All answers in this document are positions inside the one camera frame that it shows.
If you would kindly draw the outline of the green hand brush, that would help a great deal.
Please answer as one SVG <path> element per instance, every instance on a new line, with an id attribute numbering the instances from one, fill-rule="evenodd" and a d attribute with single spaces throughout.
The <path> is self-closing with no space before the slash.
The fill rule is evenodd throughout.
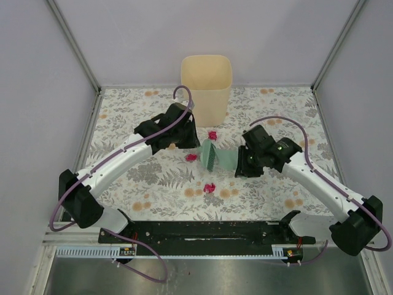
<path id="1" fill-rule="evenodd" d="M 206 139 L 201 145 L 200 160 L 202 166 L 207 169 L 208 172 L 212 172 L 214 169 L 214 162 L 216 158 L 216 149 L 213 143 Z"/>

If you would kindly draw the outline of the green dustpan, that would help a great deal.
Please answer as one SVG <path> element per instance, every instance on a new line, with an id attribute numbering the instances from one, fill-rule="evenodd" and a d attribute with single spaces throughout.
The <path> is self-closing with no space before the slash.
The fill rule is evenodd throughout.
<path id="1" fill-rule="evenodd" d="M 238 150 L 216 149 L 216 162 L 219 168 L 235 178 L 236 169 L 238 168 Z"/>

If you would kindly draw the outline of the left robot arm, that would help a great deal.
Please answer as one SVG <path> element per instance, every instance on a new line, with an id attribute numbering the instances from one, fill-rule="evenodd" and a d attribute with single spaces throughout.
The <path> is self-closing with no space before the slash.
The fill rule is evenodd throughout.
<path id="1" fill-rule="evenodd" d="M 127 140 L 103 159 L 77 173 L 63 171 L 59 176 L 58 204 L 73 224 L 81 229 L 108 227 L 118 242 L 131 240 L 133 228 L 125 213 L 105 207 L 98 197 L 132 166 L 171 144 L 179 149 L 197 148 L 200 142 L 192 108 L 193 103 L 173 103 L 166 112 L 141 122 Z"/>

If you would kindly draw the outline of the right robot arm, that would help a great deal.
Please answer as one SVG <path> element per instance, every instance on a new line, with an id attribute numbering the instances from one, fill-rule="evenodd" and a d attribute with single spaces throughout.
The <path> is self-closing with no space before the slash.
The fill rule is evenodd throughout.
<path id="1" fill-rule="evenodd" d="M 331 212 L 331 216 L 297 213 L 279 228 L 280 238 L 293 243 L 300 237 L 330 239 L 340 250 L 358 255 L 380 232 L 383 204 L 375 196 L 365 198 L 319 169 L 306 152 L 289 138 L 276 141 L 257 125 L 242 135 L 238 149 L 237 177 L 257 178 L 265 168 L 276 170 L 301 184 Z"/>

